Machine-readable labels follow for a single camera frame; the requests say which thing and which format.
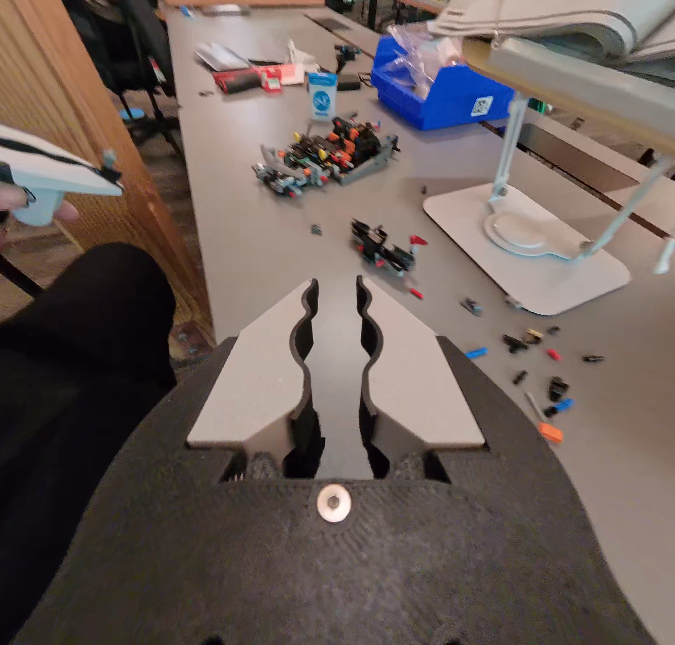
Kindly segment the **person's black pants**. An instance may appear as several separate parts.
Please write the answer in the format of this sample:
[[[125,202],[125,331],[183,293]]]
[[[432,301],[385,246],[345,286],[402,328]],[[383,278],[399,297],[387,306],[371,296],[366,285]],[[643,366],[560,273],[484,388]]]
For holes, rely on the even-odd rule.
[[[29,618],[109,464],[176,384],[175,298],[146,251],[91,248],[1,322],[1,643]]]

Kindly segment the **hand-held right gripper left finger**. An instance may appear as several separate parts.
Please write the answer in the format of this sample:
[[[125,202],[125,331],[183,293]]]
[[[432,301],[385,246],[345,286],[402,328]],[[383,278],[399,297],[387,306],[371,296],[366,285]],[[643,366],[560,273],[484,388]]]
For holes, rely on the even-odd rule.
[[[306,363],[319,283],[303,281],[234,339],[190,429],[191,449],[270,455],[289,478],[316,476],[325,449]]]

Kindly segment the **white pouch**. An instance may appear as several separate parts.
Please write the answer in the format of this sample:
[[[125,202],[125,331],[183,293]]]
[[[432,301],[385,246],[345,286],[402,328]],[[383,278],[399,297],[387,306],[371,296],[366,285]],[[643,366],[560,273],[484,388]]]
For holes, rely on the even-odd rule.
[[[200,43],[194,49],[195,56],[214,72],[231,72],[247,70],[251,62],[232,51],[230,48],[215,42]]]

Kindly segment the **clear plastic bags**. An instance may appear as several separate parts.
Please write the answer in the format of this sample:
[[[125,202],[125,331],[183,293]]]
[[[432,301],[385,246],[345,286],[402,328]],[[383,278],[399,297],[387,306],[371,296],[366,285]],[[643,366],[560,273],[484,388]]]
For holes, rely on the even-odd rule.
[[[462,40],[436,36],[427,22],[389,25],[386,34],[392,37],[395,52],[382,70],[422,100],[443,68],[466,63]]]

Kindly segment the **white book stand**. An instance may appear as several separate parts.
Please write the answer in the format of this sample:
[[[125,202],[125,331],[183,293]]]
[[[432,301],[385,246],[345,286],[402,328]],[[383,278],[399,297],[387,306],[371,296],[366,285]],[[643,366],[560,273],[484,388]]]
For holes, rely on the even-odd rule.
[[[462,44],[474,71],[515,91],[492,184],[428,197],[426,214],[526,311],[553,316],[626,286],[630,272],[604,247],[674,164],[674,89],[509,37]],[[509,184],[528,100],[632,131],[661,155],[596,240]]]

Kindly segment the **white papers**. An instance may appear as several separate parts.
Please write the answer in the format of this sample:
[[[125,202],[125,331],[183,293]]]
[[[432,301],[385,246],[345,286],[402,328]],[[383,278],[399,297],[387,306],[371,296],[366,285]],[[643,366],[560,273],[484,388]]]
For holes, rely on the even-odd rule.
[[[296,67],[301,67],[305,74],[314,74],[321,71],[316,57],[306,51],[297,48],[292,39],[288,40],[289,62]]]

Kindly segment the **blue storage bin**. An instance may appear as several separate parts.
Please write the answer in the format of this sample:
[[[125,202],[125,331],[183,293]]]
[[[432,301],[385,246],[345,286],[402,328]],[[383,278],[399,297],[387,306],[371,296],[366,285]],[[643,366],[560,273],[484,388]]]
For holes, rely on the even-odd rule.
[[[429,93],[422,97],[404,63],[406,55],[393,36],[382,35],[371,84],[379,102],[411,127],[430,131],[508,117],[514,90],[465,64],[442,68]]]

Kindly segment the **scattered loose lego pieces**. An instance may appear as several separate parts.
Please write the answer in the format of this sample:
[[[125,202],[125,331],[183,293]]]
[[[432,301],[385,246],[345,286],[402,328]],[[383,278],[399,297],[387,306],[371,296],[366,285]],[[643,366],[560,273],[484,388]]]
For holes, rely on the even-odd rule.
[[[424,299],[424,295],[422,292],[420,292],[417,288],[414,286],[410,285],[410,282],[406,279],[407,274],[402,277],[404,279],[404,286],[405,288],[409,291],[411,295],[414,295],[417,297],[419,300]],[[524,352],[527,350],[528,347],[534,346],[536,344],[541,343],[541,339],[543,337],[541,335],[538,335],[538,332],[535,333],[535,331],[529,330],[526,332],[524,335],[523,339],[515,339],[512,337],[508,337],[505,340],[505,343],[510,348],[510,352]],[[489,353],[489,349],[486,347],[480,347],[480,348],[475,348],[471,351],[468,351],[465,354],[465,357],[468,358],[469,360],[474,360],[480,357],[484,357]],[[560,361],[560,353],[555,351],[554,349],[548,349],[546,350],[547,356],[549,356],[552,360],[555,361]],[[605,357],[601,355],[596,355],[596,354],[588,354],[584,355],[581,360],[584,363],[588,364],[599,364],[603,363],[605,361]],[[563,397],[567,394],[566,388],[563,390],[562,389],[562,384],[561,383],[556,383],[553,386],[553,391],[558,395],[557,397],[554,395],[554,398],[552,399],[552,404],[549,408],[546,409],[546,411],[543,411],[541,408],[539,408],[536,405],[536,402],[534,402],[533,409],[536,413],[539,413],[539,416],[542,418],[542,420],[539,421],[539,424],[537,426],[537,429],[539,430],[540,434],[546,438],[547,440],[554,442],[554,443],[562,443],[563,441],[563,432],[557,428],[555,428],[550,422],[548,422],[548,419],[554,417],[556,414],[561,413],[563,410],[566,408],[571,407],[571,402],[568,400],[565,400]]]

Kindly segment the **black office chair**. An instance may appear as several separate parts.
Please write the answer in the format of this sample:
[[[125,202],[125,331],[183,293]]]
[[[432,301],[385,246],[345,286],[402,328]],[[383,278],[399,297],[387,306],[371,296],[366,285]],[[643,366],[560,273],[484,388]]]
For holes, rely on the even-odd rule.
[[[96,70],[121,102],[121,118],[136,146],[163,136],[184,160],[174,134],[180,121],[166,116],[156,94],[175,96],[167,28],[156,15],[159,0],[117,0],[124,23],[97,16],[84,0],[62,0]]]

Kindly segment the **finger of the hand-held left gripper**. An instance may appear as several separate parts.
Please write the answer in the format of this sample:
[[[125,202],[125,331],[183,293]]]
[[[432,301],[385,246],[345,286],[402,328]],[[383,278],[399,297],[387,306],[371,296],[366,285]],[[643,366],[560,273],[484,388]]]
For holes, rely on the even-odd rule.
[[[30,133],[3,124],[1,125],[1,148],[29,155],[37,155],[67,165],[80,165],[97,174],[100,172],[100,169],[96,166],[65,151],[56,144],[50,143],[37,135],[31,135]]]
[[[121,196],[122,186],[99,174],[89,163],[67,159],[56,160],[36,153],[1,150],[3,178],[8,174],[11,183],[31,192],[47,189],[76,194]]]

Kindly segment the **black cylinder with red end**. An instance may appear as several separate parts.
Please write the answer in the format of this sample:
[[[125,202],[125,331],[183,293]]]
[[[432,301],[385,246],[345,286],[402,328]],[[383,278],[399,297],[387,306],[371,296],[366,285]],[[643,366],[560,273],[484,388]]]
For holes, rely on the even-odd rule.
[[[234,95],[257,90],[263,86],[260,72],[256,67],[212,72],[212,77],[217,88],[224,95]]]

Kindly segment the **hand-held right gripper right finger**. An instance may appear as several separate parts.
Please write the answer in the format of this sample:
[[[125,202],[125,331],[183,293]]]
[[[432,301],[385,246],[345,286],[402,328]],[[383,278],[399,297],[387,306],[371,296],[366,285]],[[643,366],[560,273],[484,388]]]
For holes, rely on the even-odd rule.
[[[363,275],[356,279],[356,308],[368,356],[359,430],[375,479],[412,454],[425,471],[434,454],[486,449],[436,332]]]

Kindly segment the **multicoloured lego chassis model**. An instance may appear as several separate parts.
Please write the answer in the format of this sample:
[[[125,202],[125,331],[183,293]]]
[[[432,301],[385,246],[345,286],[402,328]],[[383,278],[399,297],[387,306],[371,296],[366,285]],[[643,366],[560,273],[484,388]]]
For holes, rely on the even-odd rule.
[[[358,112],[332,119],[326,135],[307,131],[277,149],[261,145],[263,160],[252,165],[258,181],[278,197],[299,200],[306,190],[335,182],[349,185],[385,168],[400,152],[399,136],[384,135],[381,123],[361,122]]]

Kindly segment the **wooden column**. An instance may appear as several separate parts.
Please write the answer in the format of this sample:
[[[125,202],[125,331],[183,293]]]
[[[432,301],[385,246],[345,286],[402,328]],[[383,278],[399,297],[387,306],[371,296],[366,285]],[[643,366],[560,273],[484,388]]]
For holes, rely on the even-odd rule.
[[[91,163],[114,150],[123,196],[69,195],[80,216],[58,226],[79,251],[106,242],[147,251],[172,285],[175,326],[215,346],[205,280],[62,0],[1,0],[1,123]]]

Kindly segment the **white blue gum container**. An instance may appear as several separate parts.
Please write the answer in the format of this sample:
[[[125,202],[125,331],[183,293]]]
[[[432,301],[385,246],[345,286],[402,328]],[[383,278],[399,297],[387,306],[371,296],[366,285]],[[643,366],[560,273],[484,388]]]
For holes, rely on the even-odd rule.
[[[313,72],[307,75],[309,118],[314,122],[331,121],[336,113],[338,75],[332,72]]]

